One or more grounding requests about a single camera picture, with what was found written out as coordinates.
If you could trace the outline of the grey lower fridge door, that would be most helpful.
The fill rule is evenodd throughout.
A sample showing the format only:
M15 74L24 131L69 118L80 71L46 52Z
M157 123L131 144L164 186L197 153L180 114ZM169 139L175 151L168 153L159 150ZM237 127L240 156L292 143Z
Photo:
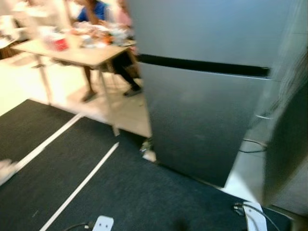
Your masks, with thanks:
M156 159L224 187L266 79L140 63Z

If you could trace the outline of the grey two-door fridge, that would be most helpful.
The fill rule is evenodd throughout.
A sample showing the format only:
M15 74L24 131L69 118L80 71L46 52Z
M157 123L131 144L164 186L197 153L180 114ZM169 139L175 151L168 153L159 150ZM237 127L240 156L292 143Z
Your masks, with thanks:
M128 0L140 63L271 80L299 0Z

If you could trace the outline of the grey black-topped kitchen counter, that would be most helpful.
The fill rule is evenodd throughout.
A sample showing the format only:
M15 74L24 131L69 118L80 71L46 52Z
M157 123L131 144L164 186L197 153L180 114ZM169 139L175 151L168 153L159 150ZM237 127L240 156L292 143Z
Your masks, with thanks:
M308 216L308 83L291 97L268 143L263 204Z

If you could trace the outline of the black floor mat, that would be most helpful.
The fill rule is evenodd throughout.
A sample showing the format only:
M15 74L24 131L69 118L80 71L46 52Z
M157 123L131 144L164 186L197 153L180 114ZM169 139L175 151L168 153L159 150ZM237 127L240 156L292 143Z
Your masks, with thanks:
M19 161L75 114L25 100L0 108L0 160ZM106 152L119 147L47 231L247 231L242 198L143 159L144 138L82 117L0 187L0 231L39 231Z

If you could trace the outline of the person in pink top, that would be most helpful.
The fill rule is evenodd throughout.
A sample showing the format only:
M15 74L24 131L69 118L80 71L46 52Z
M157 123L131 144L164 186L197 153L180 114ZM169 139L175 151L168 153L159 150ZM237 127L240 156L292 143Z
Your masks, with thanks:
M117 6L119 9L116 14L116 23L122 29L126 30L127 37L132 38L134 35L132 28L132 19L129 14L128 4L126 0L117 0ZM139 78L139 75L136 71L130 71L130 67L133 65L133 61L130 57L130 54L136 53L135 48L131 48L130 52L126 51L121 55L116 56L112 61L112 66L115 70L115 73L121 75L121 77L129 84L130 88L123 93L125 97L131 97L133 95L140 94L142 88L139 84L136 83L135 78Z

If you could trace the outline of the white floor tape strip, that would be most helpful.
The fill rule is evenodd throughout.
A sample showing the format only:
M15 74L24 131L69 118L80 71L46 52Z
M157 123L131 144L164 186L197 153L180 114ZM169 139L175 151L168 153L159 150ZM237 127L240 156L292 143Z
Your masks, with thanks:
M63 211L68 207L68 205L74 200L74 198L79 194L79 192L84 189L87 183L94 177L94 175L101 169L106 160L111 156L111 154L119 147L119 143L116 142L102 157L102 159L95 165L95 167L90 171L90 173L82 180L82 182L75 188L75 190L70 194L68 198L60 205L60 207L53 213L53 215L48 219L48 221L40 228L39 231L47 231L48 228L55 222L55 220L63 213Z
M19 161L1 160L0 161L0 187L9 181L18 171L28 165L34 158L36 158L49 144L51 144L57 137L62 135L66 130L78 122L83 114L77 114L66 122L62 127L52 133L45 141L38 145L33 151L29 152L25 157Z

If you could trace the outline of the person in blue shirt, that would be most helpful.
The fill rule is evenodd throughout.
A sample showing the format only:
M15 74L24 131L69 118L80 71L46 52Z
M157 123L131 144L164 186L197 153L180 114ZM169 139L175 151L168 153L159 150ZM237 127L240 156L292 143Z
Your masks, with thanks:
M72 23L90 22L91 25L99 25L106 21L107 5L101 0L72 0L81 7L76 17L71 18ZM91 71L89 66L83 66L84 77L87 83L87 91L81 99L82 102L89 102L94 99L96 92L91 83Z

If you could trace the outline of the white table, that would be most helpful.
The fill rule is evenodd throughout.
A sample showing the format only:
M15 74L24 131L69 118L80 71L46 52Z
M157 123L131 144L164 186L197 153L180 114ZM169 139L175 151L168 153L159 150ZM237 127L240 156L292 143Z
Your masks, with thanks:
M66 35L64 38L68 48L63 51L56 51L48 47L41 38L29 40L24 43L13 46L18 52L26 52L35 56L38 64L42 64L41 57L62 60L78 66L88 66L98 72L101 82L102 93L106 102L105 119L111 126L114 135L119 136L120 131L116 124L116 110L114 109L115 100L110 96L106 83L105 73L102 68L106 66L112 70L112 60L123 52L130 50L129 47L108 45L103 48L82 48L80 46L82 39L75 35Z

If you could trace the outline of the red container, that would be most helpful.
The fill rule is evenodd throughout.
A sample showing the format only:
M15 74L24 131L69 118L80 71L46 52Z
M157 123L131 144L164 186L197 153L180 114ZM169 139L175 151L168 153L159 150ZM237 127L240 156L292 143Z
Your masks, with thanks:
M47 35L45 37L45 42L48 49L51 51L62 52L70 48L66 38L63 35Z

